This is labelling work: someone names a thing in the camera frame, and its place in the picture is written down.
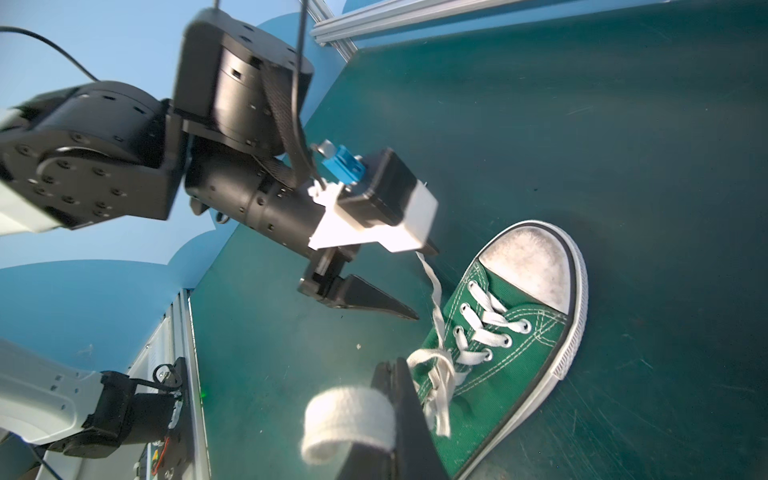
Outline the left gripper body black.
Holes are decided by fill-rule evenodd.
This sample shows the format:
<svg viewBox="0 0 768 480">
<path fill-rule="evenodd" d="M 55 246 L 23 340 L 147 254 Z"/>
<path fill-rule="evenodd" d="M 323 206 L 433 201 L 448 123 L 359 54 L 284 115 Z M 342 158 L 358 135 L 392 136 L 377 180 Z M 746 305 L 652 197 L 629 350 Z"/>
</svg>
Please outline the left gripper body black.
<svg viewBox="0 0 768 480">
<path fill-rule="evenodd" d="M 185 176 L 194 214 L 214 209 L 310 260 L 299 290 L 317 300 L 357 300 L 360 278 L 340 276 L 356 247 L 316 251 L 308 246 L 325 213 L 308 195 L 279 182 L 253 157 L 218 143 L 196 143 Z"/>
</svg>

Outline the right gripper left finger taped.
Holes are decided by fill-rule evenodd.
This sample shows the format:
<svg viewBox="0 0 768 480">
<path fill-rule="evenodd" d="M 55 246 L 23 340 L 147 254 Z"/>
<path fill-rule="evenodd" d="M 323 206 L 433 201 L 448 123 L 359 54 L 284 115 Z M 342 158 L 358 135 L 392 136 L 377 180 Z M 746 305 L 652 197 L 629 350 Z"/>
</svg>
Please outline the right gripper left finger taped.
<svg viewBox="0 0 768 480">
<path fill-rule="evenodd" d="M 321 465 L 346 451 L 339 479 L 389 479 L 396 445 L 391 380 L 392 367 L 384 362 L 369 386 L 340 386 L 315 395 L 304 413 L 302 460 Z"/>
</svg>

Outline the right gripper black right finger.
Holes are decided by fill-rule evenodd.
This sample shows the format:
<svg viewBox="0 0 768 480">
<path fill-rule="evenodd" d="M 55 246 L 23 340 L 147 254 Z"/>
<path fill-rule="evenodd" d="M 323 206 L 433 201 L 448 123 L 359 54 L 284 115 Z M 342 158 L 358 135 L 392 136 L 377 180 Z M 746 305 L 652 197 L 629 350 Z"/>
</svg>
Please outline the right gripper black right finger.
<svg viewBox="0 0 768 480">
<path fill-rule="evenodd" d="M 403 358 L 392 367 L 391 402 L 395 412 L 392 479 L 449 479 L 432 440 L 424 412 Z"/>
</svg>

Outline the green canvas sneaker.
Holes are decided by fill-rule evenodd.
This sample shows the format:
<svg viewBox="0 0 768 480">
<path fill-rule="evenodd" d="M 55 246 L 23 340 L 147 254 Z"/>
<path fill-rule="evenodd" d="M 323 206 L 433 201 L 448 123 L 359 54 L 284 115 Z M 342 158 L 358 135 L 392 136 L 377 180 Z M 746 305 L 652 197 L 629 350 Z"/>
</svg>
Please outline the green canvas sneaker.
<svg viewBox="0 0 768 480">
<path fill-rule="evenodd" d="M 424 271 L 433 327 L 407 363 L 439 458 L 464 479 L 568 373 L 586 326 L 588 273 L 572 237 L 538 220 L 491 239 L 448 300 Z"/>
</svg>

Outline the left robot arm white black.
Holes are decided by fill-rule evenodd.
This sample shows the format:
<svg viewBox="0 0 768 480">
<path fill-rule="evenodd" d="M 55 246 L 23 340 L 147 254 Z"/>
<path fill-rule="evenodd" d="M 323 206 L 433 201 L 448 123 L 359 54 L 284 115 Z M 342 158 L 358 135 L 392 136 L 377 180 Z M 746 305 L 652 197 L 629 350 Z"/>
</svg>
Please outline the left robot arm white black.
<svg viewBox="0 0 768 480">
<path fill-rule="evenodd" d="M 1 119 L 3 235 L 165 220 L 179 189 L 305 257 L 300 291 L 335 309 L 413 320 L 355 276 L 360 247 L 433 253 L 437 201 L 391 150 L 309 145 L 300 111 L 314 73 L 290 46 L 218 7 L 187 26 L 173 95 L 92 79 L 38 95 Z"/>
</svg>

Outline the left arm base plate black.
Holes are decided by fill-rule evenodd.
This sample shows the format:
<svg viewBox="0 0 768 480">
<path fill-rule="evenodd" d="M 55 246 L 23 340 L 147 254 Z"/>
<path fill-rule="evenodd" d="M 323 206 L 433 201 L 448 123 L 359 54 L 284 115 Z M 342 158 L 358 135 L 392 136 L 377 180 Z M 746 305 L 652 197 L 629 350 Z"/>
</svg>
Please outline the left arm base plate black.
<svg viewBox="0 0 768 480">
<path fill-rule="evenodd" d="M 160 432 L 145 443 L 134 464 L 135 479 L 183 479 L 194 458 L 192 397 L 187 360 L 178 357 L 173 364 L 158 365 L 150 380 L 138 380 L 149 394 L 170 401 L 167 413 L 155 424 Z"/>
</svg>

